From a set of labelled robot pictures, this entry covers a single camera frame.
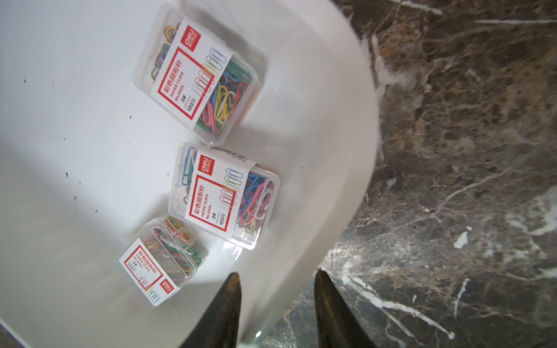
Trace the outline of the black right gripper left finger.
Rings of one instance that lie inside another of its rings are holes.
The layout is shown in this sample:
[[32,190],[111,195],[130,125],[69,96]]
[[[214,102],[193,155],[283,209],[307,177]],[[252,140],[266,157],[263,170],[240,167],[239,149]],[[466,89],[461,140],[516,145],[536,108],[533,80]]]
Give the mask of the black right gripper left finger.
[[241,305],[240,276],[231,273],[180,347],[236,347]]

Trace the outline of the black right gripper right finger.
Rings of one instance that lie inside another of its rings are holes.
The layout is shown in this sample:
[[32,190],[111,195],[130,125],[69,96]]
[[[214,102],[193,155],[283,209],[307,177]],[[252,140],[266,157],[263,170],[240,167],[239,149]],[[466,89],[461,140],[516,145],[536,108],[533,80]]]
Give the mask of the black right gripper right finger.
[[320,347],[376,347],[322,269],[315,276],[314,297]]

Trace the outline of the white plastic storage tray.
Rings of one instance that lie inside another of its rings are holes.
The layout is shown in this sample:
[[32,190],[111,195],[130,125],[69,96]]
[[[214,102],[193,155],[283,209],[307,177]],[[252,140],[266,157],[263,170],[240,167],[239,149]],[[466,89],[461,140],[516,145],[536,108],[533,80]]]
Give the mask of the white plastic storage tray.
[[253,250],[209,256],[153,307],[118,259],[168,207],[195,136],[133,84],[160,1],[1,3],[1,323],[27,347],[177,347],[226,277],[253,347],[313,278],[371,181],[379,140],[366,45],[334,1],[176,1],[263,87],[224,147],[281,181]]

